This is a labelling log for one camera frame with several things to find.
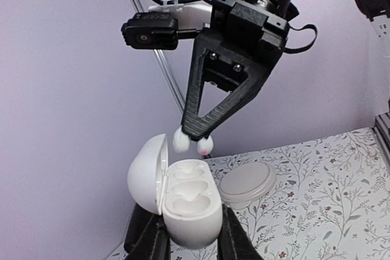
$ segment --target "black holder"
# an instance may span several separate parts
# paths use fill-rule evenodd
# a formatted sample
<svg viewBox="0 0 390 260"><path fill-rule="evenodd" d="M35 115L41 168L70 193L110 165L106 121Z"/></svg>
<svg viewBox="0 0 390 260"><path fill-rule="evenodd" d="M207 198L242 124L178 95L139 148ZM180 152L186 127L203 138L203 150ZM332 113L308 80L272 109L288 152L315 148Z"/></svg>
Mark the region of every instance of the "black holder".
<svg viewBox="0 0 390 260"><path fill-rule="evenodd" d="M218 260L264 260L253 247L234 211L223 205ZM162 216L136 205L127 231L126 260L170 260L171 240Z"/></svg>

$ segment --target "white earbud case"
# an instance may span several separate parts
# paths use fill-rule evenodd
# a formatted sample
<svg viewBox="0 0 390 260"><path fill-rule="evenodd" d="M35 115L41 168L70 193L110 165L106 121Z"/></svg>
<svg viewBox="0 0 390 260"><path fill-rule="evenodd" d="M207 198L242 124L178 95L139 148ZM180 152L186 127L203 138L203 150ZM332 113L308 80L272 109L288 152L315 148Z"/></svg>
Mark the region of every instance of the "white earbud case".
<svg viewBox="0 0 390 260"><path fill-rule="evenodd" d="M168 166L165 134L145 143L129 168L127 184L137 204L164 217L178 245L196 250L217 239L222 201L208 164L183 160Z"/></svg>

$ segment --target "round plastic lid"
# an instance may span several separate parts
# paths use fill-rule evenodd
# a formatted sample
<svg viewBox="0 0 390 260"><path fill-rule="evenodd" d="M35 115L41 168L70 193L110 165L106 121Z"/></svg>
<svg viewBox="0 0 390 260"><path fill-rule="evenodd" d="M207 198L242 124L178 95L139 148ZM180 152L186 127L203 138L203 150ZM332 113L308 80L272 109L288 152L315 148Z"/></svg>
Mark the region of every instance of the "round plastic lid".
<svg viewBox="0 0 390 260"><path fill-rule="evenodd" d="M269 192L276 183L274 169L264 163L243 164L221 180L219 193L233 209L242 209Z"/></svg>

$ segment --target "table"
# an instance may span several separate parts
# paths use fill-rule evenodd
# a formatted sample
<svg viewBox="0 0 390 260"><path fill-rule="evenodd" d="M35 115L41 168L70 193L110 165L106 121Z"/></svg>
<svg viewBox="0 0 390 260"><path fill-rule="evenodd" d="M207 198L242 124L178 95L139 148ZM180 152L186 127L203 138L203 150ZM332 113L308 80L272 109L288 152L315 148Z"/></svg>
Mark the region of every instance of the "table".
<svg viewBox="0 0 390 260"><path fill-rule="evenodd" d="M217 183L242 164L275 168L273 190L237 211L265 260L390 259L390 177L371 129L208 162ZM173 244L171 259L216 255L216 243L198 251Z"/></svg>

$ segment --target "camera lens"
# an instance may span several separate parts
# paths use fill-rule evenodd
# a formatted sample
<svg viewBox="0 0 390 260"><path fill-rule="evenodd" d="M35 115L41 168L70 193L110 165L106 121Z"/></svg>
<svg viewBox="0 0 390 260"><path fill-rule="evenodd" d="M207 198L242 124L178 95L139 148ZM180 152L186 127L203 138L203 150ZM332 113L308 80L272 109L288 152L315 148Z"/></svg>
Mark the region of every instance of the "camera lens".
<svg viewBox="0 0 390 260"><path fill-rule="evenodd" d="M151 36L145 34L137 35L136 40L141 44L150 44L152 42Z"/></svg>

